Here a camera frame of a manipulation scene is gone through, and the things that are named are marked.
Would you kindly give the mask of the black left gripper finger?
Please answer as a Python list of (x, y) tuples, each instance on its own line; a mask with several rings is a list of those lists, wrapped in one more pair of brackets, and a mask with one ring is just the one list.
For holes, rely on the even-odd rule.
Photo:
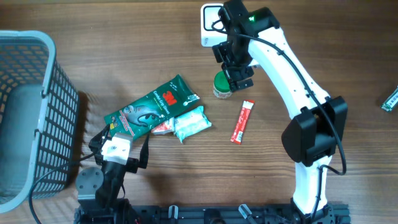
[(107, 124), (96, 136), (93, 137), (94, 143), (104, 143), (109, 134), (110, 125)]
[(139, 158), (139, 168), (141, 169), (146, 169), (148, 165), (148, 160), (149, 160), (149, 138), (150, 134), (146, 136), (146, 139), (142, 145), (141, 151), (140, 151), (140, 158)]

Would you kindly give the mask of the green lidded plastic jar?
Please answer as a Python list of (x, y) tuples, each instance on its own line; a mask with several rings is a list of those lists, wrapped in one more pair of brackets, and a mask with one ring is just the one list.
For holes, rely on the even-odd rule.
[(220, 71), (215, 75), (213, 93), (219, 99), (227, 99), (233, 94), (229, 88), (229, 83), (224, 75), (224, 71)]

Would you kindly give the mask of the red white tube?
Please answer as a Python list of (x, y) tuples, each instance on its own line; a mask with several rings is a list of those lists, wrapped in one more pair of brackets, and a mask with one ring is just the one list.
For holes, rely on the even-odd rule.
[(243, 133), (246, 128), (246, 124), (247, 124), (250, 112), (252, 110), (252, 107), (254, 106), (254, 103), (255, 103), (254, 100), (244, 100), (243, 101), (243, 106), (241, 108), (238, 121), (236, 123), (235, 129), (231, 136), (231, 142), (233, 142), (235, 144), (241, 144), (242, 138), (243, 138)]

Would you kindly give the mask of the red white small packet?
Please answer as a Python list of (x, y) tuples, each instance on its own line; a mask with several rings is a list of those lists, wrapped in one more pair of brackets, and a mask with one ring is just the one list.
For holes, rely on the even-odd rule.
[(175, 131), (175, 119), (170, 118), (167, 121), (164, 121), (160, 125), (156, 126), (151, 130), (152, 134), (155, 135), (163, 135), (167, 133), (173, 133)]

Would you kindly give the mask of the green 3M gloves packet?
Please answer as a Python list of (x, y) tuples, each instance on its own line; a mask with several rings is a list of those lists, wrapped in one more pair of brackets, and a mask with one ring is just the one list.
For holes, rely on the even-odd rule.
[(109, 134), (127, 134), (133, 140), (147, 134), (163, 122), (182, 114), (200, 97), (180, 75), (145, 96), (104, 117)]

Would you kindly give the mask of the teal white wipes packet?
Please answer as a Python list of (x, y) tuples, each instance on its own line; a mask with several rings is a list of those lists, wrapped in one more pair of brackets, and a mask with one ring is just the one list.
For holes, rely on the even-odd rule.
[(176, 135), (180, 142), (183, 143), (185, 138), (199, 133), (206, 128), (210, 128), (212, 123), (204, 113), (204, 106), (198, 106), (197, 108), (175, 118), (174, 126), (174, 135)]

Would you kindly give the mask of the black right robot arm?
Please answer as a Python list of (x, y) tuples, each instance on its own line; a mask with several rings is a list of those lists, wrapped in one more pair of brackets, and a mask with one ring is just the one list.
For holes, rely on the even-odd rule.
[(290, 48), (280, 22), (263, 7), (248, 11), (242, 1), (226, 1), (211, 29), (226, 36), (213, 46), (228, 90), (252, 86), (254, 66), (260, 66), (279, 92), (290, 123), (282, 145), (295, 164), (295, 192), (288, 217), (298, 223), (349, 223), (346, 205), (330, 204), (325, 196), (331, 159), (339, 154), (346, 174), (342, 139), (348, 106), (332, 98), (308, 74)]

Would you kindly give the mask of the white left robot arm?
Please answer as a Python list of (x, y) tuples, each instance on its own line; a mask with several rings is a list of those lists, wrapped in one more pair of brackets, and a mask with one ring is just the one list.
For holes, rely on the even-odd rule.
[(149, 136), (146, 137), (138, 159), (127, 157), (117, 161), (114, 156), (105, 157), (109, 148), (117, 150), (116, 143), (125, 141), (127, 151), (132, 146), (132, 136), (125, 134), (108, 136), (110, 127), (106, 125), (89, 143), (96, 163), (100, 166), (81, 171), (76, 178), (78, 203), (74, 223), (132, 223), (142, 222), (140, 215), (132, 208), (129, 200), (119, 198), (124, 188), (127, 172), (135, 174), (139, 168), (145, 169), (149, 160)]

